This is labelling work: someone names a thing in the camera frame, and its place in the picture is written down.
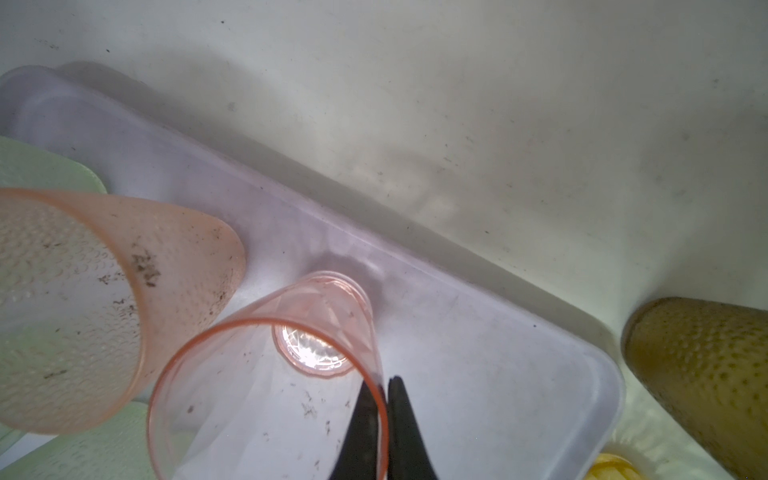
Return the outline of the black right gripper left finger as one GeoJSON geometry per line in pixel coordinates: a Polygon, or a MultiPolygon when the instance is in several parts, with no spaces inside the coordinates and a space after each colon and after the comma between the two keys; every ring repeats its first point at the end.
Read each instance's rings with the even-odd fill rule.
{"type": "Polygon", "coordinates": [[[329,480],[375,480],[379,444],[378,408],[371,390],[361,383],[353,415],[329,480]]]}

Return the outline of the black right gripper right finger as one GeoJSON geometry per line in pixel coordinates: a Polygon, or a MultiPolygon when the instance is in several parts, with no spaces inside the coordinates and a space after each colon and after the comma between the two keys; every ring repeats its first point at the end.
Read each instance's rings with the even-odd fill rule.
{"type": "Polygon", "coordinates": [[[389,480],[437,480],[418,423],[400,376],[389,380],[387,390],[389,425],[389,480]]]}

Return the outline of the pink glass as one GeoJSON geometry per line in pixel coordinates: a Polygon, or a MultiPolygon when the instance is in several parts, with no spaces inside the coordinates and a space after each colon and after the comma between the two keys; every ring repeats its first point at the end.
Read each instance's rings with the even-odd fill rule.
{"type": "Polygon", "coordinates": [[[246,272],[237,233],[158,201],[1,192],[1,421],[83,431],[154,382],[246,272]]]}
{"type": "Polygon", "coordinates": [[[372,306],[351,278],[304,276],[187,342],[151,396],[147,439],[160,479],[329,479],[361,383],[388,414],[372,306]]]}

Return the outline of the tall pale green dimpled glass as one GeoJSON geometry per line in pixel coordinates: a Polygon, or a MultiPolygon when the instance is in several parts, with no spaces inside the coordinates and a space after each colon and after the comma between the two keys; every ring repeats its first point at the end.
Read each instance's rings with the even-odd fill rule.
{"type": "Polygon", "coordinates": [[[3,479],[154,479],[148,406],[131,402],[103,424],[60,435],[1,470],[3,479]]]}

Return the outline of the pale green dimpled short glass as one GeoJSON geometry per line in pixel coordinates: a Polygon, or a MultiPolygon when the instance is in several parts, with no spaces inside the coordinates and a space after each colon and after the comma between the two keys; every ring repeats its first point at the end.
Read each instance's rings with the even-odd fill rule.
{"type": "Polygon", "coordinates": [[[4,136],[1,187],[107,193],[100,178],[81,163],[4,136]]]}

